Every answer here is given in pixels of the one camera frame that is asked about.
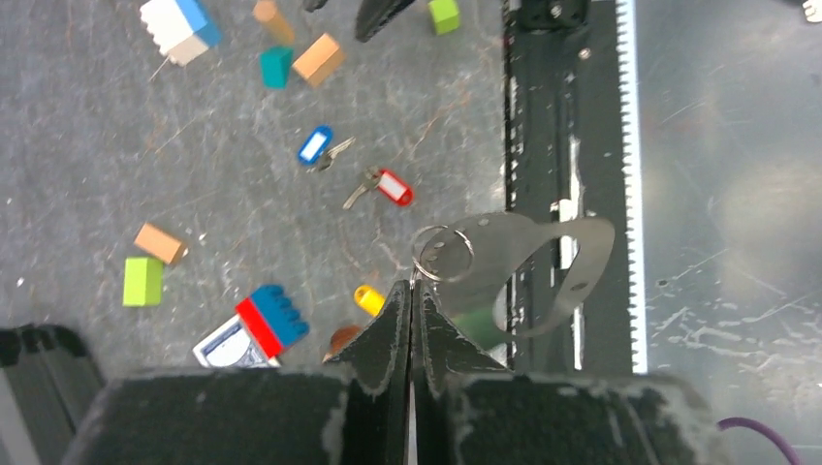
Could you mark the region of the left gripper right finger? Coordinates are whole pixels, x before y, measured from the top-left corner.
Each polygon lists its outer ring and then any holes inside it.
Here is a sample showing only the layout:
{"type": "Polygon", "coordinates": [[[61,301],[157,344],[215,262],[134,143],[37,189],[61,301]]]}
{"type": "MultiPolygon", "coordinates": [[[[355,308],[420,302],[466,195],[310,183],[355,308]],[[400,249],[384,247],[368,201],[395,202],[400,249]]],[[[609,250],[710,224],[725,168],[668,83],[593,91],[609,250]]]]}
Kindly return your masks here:
{"type": "Polygon", "coordinates": [[[670,376],[516,374],[412,291],[422,464],[727,464],[711,409],[670,376]]]}

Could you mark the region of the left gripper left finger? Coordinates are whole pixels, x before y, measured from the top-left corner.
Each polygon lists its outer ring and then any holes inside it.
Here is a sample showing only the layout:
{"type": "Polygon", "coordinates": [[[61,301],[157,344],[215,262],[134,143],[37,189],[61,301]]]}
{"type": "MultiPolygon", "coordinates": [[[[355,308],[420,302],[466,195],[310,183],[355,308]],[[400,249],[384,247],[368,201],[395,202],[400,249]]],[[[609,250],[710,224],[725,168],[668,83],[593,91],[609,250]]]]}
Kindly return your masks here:
{"type": "Polygon", "coordinates": [[[108,383],[67,464],[404,464],[411,286],[323,364],[165,369],[108,383]]]}

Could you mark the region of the metal keyring plate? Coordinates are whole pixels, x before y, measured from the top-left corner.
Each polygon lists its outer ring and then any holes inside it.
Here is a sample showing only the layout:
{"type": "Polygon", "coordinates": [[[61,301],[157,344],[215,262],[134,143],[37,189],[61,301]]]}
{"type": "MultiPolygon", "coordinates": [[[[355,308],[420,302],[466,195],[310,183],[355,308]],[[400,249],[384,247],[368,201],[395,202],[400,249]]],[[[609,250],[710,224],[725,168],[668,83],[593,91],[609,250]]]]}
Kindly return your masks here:
{"type": "Polygon", "coordinates": [[[491,307],[510,277],[537,251],[562,237],[577,241],[578,252],[548,312],[538,326],[511,334],[509,342],[542,336],[570,320],[603,275],[615,242],[604,218],[536,223],[513,212],[466,217],[451,225],[431,225],[414,233],[412,262],[437,286],[442,311],[491,307]]]}

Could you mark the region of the red key tag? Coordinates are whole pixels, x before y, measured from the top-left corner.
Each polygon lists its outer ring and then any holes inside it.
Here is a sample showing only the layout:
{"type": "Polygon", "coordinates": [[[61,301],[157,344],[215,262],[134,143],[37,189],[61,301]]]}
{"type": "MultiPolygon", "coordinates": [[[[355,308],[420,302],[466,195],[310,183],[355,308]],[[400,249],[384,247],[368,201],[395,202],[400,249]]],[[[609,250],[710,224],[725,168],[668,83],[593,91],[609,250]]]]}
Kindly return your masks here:
{"type": "Polygon", "coordinates": [[[377,189],[400,207],[408,206],[414,200],[412,188],[388,169],[379,169],[377,189]]]}

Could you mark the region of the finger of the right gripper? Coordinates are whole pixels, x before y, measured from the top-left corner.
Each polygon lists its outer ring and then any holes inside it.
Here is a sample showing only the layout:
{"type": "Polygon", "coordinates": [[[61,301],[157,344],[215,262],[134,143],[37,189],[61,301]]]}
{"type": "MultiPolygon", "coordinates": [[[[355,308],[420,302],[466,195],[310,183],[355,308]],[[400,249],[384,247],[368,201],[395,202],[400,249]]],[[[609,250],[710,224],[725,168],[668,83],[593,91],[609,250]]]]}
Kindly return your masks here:
{"type": "Polygon", "coordinates": [[[368,42],[413,3],[414,0],[363,0],[356,16],[355,38],[361,43],[368,42]]]}
{"type": "Polygon", "coordinates": [[[302,7],[307,12],[315,12],[325,7],[328,3],[328,0],[303,0],[302,7]]]}

